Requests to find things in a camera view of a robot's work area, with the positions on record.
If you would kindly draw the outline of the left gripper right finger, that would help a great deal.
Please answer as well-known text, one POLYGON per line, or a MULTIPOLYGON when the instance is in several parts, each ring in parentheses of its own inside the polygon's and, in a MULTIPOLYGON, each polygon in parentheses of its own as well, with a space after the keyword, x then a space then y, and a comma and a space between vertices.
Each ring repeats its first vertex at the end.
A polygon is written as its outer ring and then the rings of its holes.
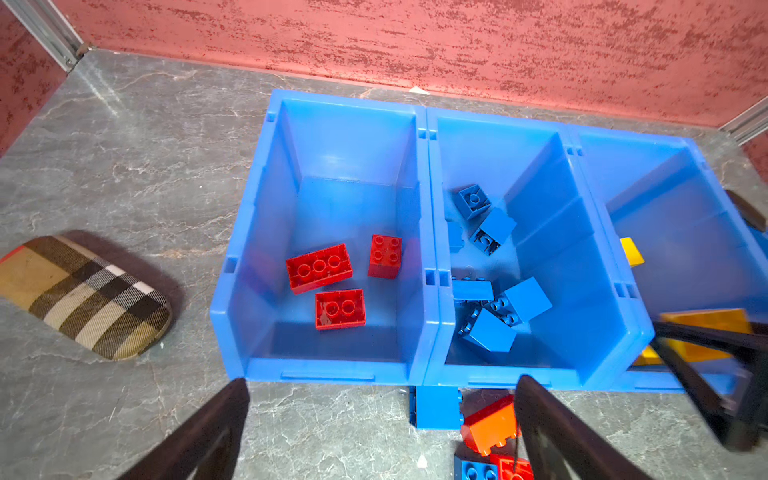
POLYGON ((515 389, 515 415, 536 479, 647 479, 529 375, 515 389))

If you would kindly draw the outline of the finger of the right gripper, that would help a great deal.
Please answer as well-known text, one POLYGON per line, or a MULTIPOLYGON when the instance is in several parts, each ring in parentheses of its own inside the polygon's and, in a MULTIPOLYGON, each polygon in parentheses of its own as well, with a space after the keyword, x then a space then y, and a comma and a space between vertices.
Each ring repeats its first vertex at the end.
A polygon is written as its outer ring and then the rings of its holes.
POLYGON ((750 452, 767 438, 766 332, 738 333, 660 321, 653 326, 650 346, 723 447, 750 452), (731 358, 697 367, 673 349, 674 340, 731 358))

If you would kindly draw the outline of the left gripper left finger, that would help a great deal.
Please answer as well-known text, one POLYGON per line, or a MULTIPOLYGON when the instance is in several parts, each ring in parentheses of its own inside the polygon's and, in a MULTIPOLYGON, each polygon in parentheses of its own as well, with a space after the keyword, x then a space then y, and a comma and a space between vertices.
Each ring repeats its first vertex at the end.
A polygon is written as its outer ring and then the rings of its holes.
POLYGON ((121 477, 232 478, 249 403, 246 381, 231 381, 121 477))

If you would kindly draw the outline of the yellow legos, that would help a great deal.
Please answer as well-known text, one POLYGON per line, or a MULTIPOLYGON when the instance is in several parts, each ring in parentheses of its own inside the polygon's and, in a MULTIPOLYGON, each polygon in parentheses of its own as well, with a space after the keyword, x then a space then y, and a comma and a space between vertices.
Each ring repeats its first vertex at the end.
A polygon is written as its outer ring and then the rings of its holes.
MULTIPOLYGON (((636 267, 645 262, 640 251, 630 237, 621 238, 620 241, 631 267, 636 267)), ((754 333, 753 328, 748 321, 746 312, 743 309, 694 310, 662 313, 660 320, 662 322, 728 332, 744 334, 754 333)), ((671 348, 688 363, 722 360, 730 357, 730 354, 725 352, 679 340, 671 340, 670 344, 671 348)))

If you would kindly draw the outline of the blue legos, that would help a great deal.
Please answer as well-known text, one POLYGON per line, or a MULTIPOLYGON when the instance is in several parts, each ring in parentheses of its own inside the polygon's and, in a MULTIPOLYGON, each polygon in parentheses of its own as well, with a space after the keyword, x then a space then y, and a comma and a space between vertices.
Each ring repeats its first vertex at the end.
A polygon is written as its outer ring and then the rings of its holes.
POLYGON ((518 223, 503 201, 477 184, 444 192, 455 338, 484 360, 500 360, 552 309, 540 283, 521 273, 513 234, 518 223))

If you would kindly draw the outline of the blue three-compartment bin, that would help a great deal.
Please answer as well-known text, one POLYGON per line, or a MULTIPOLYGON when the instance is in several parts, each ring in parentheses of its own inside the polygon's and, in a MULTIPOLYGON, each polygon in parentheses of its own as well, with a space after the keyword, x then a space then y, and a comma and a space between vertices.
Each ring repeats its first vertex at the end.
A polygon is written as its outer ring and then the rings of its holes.
POLYGON ((667 312, 767 320, 687 138, 272 93, 210 308, 230 378, 675 392, 667 312))

